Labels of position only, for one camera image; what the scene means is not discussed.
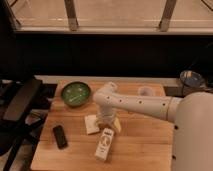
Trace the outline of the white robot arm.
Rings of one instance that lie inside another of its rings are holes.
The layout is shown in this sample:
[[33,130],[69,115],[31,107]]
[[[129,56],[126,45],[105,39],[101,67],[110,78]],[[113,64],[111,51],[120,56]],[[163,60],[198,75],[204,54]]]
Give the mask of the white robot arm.
[[114,109],[119,108],[173,123],[171,171],[213,171],[213,94],[125,95],[109,82],[94,93],[93,100],[102,118],[115,118]]

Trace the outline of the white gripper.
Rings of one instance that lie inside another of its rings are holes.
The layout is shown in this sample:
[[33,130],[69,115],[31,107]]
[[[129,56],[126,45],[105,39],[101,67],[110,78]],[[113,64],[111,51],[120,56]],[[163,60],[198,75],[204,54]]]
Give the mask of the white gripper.
[[97,121],[99,124],[113,124],[116,133],[121,132],[121,124],[116,117],[116,110],[114,108],[100,106],[97,113]]

